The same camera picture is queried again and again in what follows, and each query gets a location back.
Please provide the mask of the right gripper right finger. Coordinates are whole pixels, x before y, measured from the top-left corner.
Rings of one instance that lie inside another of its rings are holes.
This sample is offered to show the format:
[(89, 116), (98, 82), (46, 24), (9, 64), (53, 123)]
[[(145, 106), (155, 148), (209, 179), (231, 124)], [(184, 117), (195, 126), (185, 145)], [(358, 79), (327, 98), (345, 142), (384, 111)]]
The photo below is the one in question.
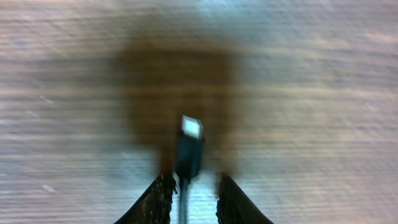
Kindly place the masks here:
[(273, 224), (231, 176), (221, 175), (218, 195), (216, 216), (219, 224)]

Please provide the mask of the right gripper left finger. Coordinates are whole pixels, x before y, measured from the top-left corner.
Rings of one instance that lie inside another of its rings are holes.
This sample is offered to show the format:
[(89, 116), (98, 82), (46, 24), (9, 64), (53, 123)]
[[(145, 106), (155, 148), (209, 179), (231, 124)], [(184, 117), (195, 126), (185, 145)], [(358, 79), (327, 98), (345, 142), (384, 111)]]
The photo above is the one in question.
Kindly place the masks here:
[(172, 174), (160, 174), (133, 206), (115, 224), (170, 224), (176, 181)]

